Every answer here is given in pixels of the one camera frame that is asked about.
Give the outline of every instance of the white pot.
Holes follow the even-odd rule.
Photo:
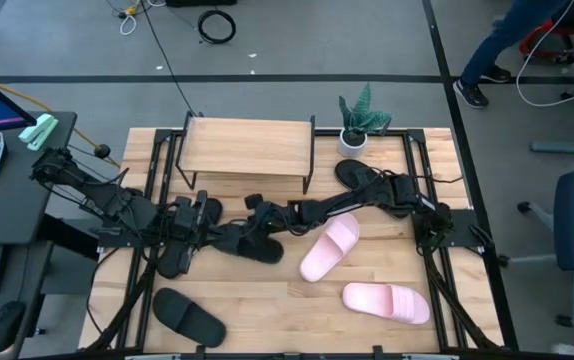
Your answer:
[[[345,140],[343,140],[343,134],[345,133],[345,129],[340,132],[340,137],[338,138],[338,152],[340,155],[346,158],[357,158],[362,154],[363,149],[365,149],[365,145],[367,145],[367,134],[365,134],[365,141],[359,146],[350,146],[347,145]]]

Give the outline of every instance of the shoe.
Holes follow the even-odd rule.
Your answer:
[[[467,105],[474,109],[484,109],[489,105],[489,100],[480,91],[478,85],[465,84],[458,79],[454,82],[454,90],[465,100]]]
[[[500,68],[497,65],[494,65],[487,69],[487,71],[485,71],[481,77],[483,79],[495,82],[496,84],[504,84],[511,80],[511,72]]]

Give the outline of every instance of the mouse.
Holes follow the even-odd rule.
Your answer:
[[[25,314],[25,304],[10,301],[0,307],[0,352],[14,344]]]

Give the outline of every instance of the plant pot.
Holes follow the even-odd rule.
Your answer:
[[[357,158],[362,154],[365,145],[367,145],[367,135],[363,135],[362,143],[352,143],[348,144],[348,140],[345,139],[345,129],[340,132],[340,136],[338,139],[338,152],[340,155],[346,158]]]

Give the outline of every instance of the pink slipper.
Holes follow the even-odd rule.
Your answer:
[[[429,320],[429,305],[415,290],[389,284],[347,284],[343,303],[348,308],[406,324]]]
[[[300,263],[300,274],[309,282],[323,278],[358,242],[358,220],[341,214],[329,220],[327,228]]]

